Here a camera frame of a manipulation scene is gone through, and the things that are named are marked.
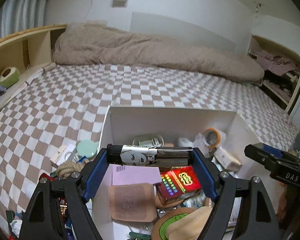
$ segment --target mattress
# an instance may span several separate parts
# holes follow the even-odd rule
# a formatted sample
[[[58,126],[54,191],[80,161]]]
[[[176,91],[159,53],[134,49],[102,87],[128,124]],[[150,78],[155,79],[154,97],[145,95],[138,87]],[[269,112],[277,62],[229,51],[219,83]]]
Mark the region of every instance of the mattress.
[[[109,105],[236,110],[260,141],[278,149],[297,134],[262,90],[183,70],[120,65],[60,66],[44,73],[0,112],[0,227],[5,211],[27,208],[26,187],[51,172],[62,144],[98,141]]]

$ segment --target face illustration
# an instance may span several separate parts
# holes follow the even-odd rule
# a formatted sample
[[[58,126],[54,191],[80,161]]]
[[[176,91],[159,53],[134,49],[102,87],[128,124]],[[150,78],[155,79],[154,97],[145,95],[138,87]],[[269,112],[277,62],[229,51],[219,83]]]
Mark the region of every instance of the face illustration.
[[[147,158],[144,154],[135,150],[126,150],[121,154],[121,160],[127,165],[146,166]]]

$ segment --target rope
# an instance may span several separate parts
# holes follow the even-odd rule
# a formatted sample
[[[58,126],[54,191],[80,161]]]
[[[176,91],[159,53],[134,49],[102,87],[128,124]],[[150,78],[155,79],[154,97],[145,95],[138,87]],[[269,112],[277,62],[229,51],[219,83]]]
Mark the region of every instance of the rope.
[[[66,161],[57,168],[57,176],[61,179],[65,179],[75,171],[82,171],[87,162],[89,162],[88,159],[84,159],[82,163],[73,163],[71,161]]]

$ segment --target red playing card box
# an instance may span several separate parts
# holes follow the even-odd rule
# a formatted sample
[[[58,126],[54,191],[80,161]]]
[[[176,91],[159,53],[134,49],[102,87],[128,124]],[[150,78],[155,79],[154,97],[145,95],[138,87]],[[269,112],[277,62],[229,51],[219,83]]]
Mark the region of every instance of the red playing card box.
[[[159,198],[162,204],[190,197],[201,188],[191,166],[161,172],[162,183],[158,185]]]

